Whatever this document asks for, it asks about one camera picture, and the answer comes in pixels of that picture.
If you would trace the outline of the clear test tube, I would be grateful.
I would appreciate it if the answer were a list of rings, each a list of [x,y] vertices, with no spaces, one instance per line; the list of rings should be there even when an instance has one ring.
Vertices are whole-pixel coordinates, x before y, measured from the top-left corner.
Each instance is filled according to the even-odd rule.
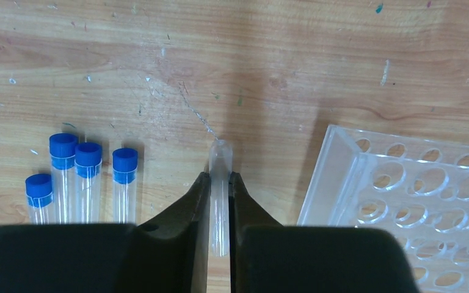
[[[232,173],[233,149],[226,140],[215,140],[209,150],[210,252],[223,257],[230,251],[229,235],[229,180]]]

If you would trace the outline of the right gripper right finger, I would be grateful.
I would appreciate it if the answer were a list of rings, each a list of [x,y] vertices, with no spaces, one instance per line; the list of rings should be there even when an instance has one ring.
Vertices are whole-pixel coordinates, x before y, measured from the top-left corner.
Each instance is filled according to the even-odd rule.
[[[418,292],[403,249],[375,228],[285,226],[229,181],[232,292]]]

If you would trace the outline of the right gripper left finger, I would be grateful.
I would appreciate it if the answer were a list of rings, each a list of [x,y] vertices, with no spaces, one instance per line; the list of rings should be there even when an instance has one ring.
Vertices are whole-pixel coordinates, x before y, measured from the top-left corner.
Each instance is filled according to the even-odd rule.
[[[192,292],[210,177],[147,222],[0,226],[0,292]]]

